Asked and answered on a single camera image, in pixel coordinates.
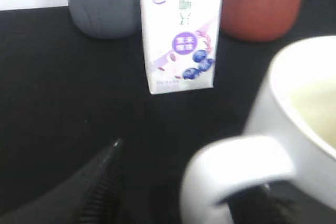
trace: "gray cup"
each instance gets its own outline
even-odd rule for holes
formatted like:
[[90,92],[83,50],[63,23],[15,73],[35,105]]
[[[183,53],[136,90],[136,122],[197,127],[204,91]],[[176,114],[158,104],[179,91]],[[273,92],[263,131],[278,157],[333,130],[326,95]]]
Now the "gray cup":
[[139,0],[68,0],[71,16],[88,36],[117,39],[140,30]]

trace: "black table surface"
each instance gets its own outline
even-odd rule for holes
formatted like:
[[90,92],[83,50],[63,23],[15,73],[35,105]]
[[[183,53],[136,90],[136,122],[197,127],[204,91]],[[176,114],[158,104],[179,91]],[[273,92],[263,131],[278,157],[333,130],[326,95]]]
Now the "black table surface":
[[0,12],[0,215],[121,137],[130,215],[158,223],[160,208],[177,199],[165,188],[178,187],[191,156],[242,132],[273,56],[293,41],[335,34],[336,0],[303,0],[295,25],[276,41],[220,34],[213,89],[150,95],[141,34],[88,38],[67,7]]

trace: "plastic handle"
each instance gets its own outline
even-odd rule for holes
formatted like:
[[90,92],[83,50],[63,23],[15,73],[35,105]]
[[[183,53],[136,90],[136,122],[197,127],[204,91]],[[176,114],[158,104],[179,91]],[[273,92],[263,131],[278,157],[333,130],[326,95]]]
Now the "plastic handle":
[[216,205],[249,187],[291,180],[294,166],[274,139],[265,136],[229,138],[210,144],[191,159],[182,180],[183,224],[205,224]]

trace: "blueberry illustration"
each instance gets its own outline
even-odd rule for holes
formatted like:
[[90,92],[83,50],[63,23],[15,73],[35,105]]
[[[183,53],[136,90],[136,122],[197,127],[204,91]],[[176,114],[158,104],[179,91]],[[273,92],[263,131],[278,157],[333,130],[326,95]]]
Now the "blueberry illustration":
[[207,56],[207,52],[205,50],[198,50],[193,55],[193,61],[199,63],[204,60]]
[[194,80],[200,75],[200,71],[197,68],[188,68],[183,72],[183,79]]
[[200,72],[205,72],[211,67],[213,63],[213,59],[204,59],[198,64],[198,69]]

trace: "white mug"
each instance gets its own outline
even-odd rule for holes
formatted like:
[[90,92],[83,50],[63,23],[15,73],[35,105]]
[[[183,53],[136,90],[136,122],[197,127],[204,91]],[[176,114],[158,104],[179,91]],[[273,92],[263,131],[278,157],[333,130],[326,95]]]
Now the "white mug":
[[276,180],[336,209],[336,36],[281,50],[243,136],[194,155],[181,187],[183,224],[204,224],[223,199]]

